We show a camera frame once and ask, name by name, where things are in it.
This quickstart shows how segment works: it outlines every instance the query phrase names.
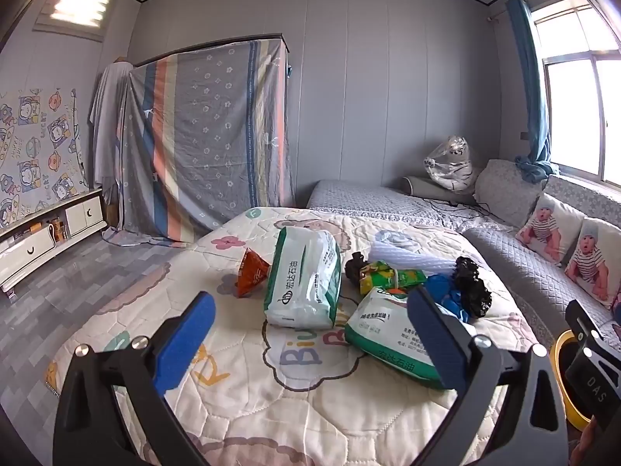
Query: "stuffed toy in plastic bag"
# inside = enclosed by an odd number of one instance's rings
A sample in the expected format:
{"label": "stuffed toy in plastic bag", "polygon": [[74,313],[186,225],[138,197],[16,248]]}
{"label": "stuffed toy in plastic bag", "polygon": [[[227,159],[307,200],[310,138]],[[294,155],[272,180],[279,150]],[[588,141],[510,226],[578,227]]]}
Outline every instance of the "stuffed toy in plastic bag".
{"label": "stuffed toy in plastic bag", "polygon": [[462,136],[449,136],[438,145],[425,158],[425,169],[434,182],[449,191],[464,191],[476,180],[468,142]]}

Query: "drawer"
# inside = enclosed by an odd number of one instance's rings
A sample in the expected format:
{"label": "drawer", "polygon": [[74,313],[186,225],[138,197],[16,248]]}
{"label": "drawer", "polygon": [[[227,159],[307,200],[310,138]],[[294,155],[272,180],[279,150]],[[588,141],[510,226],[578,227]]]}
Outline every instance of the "drawer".
{"label": "drawer", "polygon": [[4,282],[26,264],[54,247],[56,242],[54,228],[51,225],[46,225],[41,231],[22,238],[14,246],[0,253],[0,282]]}
{"label": "drawer", "polygon": [[84,215],[84,206],[78,203],[64,211],[67,217],[67,227],[70,235],[76,235],[80,231],[86,229],[86,216]]}
{"label": "drawer", "polygon": [[94,226],[97,222],[104,220],[104,216],[101,212],[101,202],[99,196],[86,200],[82,203],[84,207],[84,216],[86,219],[86,226]]}

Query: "yellow bucket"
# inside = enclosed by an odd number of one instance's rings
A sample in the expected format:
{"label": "yellow bucket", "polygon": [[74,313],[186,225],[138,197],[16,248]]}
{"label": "yellow bucket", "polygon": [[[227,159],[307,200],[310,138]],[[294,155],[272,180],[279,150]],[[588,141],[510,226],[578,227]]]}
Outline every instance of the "yellow bucket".
{"label": "yellow bucket", "polygon": [[557,342],[554,344],[552,349],[550,350],[550,360],[552,361],[552,369],[554,370],[554,375],[557,377],[557,383],[561,390],[561,394],[563,395],[563,403],[565,406],[565,414],[567,416],[567,420],[574,426],[577,430],[582,431],[587,424],[591,421],[590,417],[585,417],[582,412],[577,408],[577,403],[571,401],[568,391],[572,393],[570,388],[566,388],[563,382],[563,378],[561,377],[561,373],[567,366],[561,366],[560,356],[561,349],[566,348],[568,344],[577,343],[576,337],[572,333],[571,330],[565,331],[558,337]]}

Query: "black logo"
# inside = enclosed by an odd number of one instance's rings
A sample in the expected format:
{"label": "black logo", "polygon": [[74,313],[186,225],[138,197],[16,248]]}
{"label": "black logo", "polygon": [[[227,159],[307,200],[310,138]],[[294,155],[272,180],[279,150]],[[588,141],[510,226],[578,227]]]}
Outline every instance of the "black logo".
{"label": "black logo", "polygon": [[279,299],[279,301],[281,301],[283,305],[288,305],[289,302],[291,301],[292,296],[293,296],[293,292],[287,291],[285,292],[285,294],[283,294],[283,297]]}

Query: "gray quilted bed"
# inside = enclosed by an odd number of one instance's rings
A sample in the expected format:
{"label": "gray quilted bed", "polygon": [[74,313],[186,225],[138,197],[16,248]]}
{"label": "gray quilted bed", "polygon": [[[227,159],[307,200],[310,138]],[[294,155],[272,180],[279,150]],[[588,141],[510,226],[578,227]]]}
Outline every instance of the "gray quilted bed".
{"label": "gray quilted bed", "polygon": [[513,233],[473,228],[463,235],[486,261],[494,262],[495,274],[514,297],[522,298],[536,312],[553,338],[569,329],[563,318],[564,311],[567,304],[576,299],[589,313],[606,342],[621,350],[611,312],[574,284],[562,268],[524,247]]}
{"label": "gray quilted bed", "polygon": [[385,221],[451,228],[458,233],[473,227],[511,230],[483,209],[422,199],[388,188],[363,186],[339,180],[320,181],[310,195],[307,208],[352,217],[374,217]]}

